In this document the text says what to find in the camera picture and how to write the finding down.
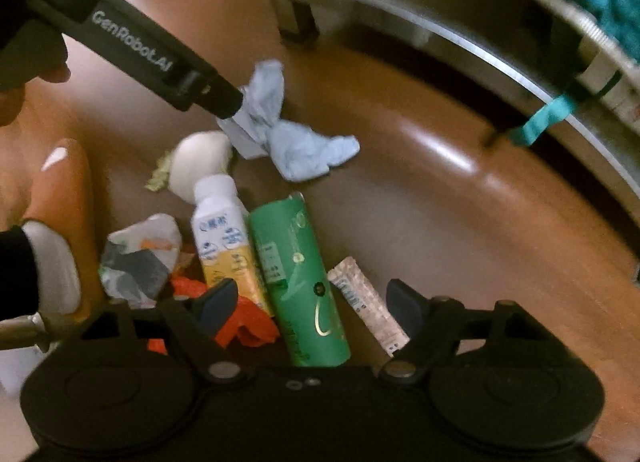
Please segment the person's left hand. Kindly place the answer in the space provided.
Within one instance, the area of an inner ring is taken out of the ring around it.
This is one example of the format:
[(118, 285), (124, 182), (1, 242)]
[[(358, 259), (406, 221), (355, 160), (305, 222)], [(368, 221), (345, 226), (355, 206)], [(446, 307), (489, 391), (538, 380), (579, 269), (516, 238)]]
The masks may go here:
[(34, 79), (64, 83), (70, 78), (62, 34), (33, 19), (1, 50), (1, 126), (10, 125), (25, 103), (26, 85)]

